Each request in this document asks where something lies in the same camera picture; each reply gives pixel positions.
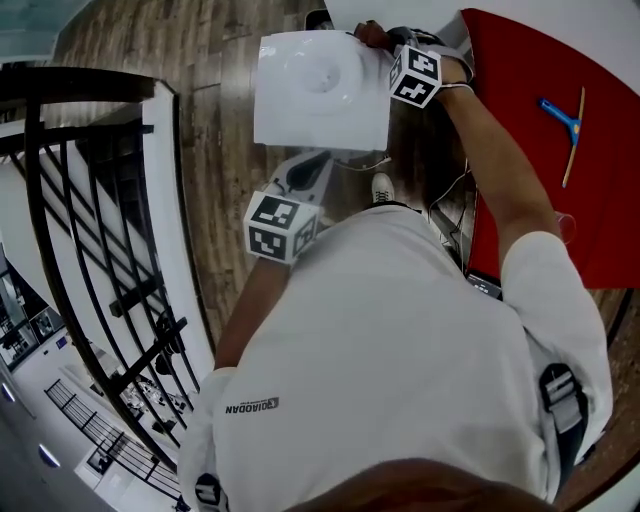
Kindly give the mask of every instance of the white floor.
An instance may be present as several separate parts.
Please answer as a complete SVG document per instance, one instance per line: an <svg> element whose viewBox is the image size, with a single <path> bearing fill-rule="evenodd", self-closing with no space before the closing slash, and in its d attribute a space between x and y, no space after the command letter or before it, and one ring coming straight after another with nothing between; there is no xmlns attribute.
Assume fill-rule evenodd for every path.
<svg viewBox="0 0 640 512"><path fill-rule="evenodd" d="M640 466L582 512L634 512L640 504Z"/></svg>

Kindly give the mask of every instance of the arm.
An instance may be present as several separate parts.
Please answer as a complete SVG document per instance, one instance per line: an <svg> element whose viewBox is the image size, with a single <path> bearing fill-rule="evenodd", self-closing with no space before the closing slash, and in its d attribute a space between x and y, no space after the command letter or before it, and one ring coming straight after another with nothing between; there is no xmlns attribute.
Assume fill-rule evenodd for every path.
<svg viewBox="0 0 640 512"><path fill-rule="evenodd" d="M229 510L227 496L218 476L211 426L214 407L234 372L234 368L217 370L204 380L189 419L189 428L181 440L178 480L182 496L192 510ZM212 502L216 499L217 508L212 509Z"/></svg>
<svg viewBox="0 0 640 512"><path fill-rule="evenodd" d="M611 416L613 394L607 337L593 298L557 237L529 233L514 244L501 270L503 301L551 360L571 368L589 402L579 457Z"/></svg>
<svg viewBox="0 0 640 512"><path fill-rule="evenodd" d="M238 366L249 341L278 303L289 281L289 267L259 259L231 313L216 351L215 369Z"/></svg>
<svg viewBox="0 0 640 512"><path fill-rule="evenodd" d="M465 80L462 67L443 59L444 82ZM521 236L547 231L560 236L555 213L524 152L468 89L446 89L438 100L462 141L478 189L498 228L500 264Z"/></svg>

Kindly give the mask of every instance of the white t-shirt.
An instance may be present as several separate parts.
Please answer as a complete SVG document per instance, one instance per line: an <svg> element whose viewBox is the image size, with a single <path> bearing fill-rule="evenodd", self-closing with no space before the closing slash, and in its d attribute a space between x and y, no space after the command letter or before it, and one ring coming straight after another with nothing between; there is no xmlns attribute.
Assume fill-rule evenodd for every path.
<svg viewBox="0 0 640 512"><path fill-rule="evenodd" d="M604 327L551 234L520 238L501 280L503 302L468 284L406 208L323 233L238 367L204 383L180 454L187 503L280 511L407 457L553 499L529 344L589 399L580 456L611 415Z"/></svg>

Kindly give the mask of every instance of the shoe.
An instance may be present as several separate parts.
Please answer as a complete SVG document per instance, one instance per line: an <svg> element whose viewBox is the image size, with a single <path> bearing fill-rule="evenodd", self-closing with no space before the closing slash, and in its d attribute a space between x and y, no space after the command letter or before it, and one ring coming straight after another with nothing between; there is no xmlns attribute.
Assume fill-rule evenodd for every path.
<svg viewBox="0 0 640 512"><path fill-rule="evenodd" d="M373 196L373 204L393 201L395 194L391 178L383 172L376 174L371 181L371 195Z"/></svg>

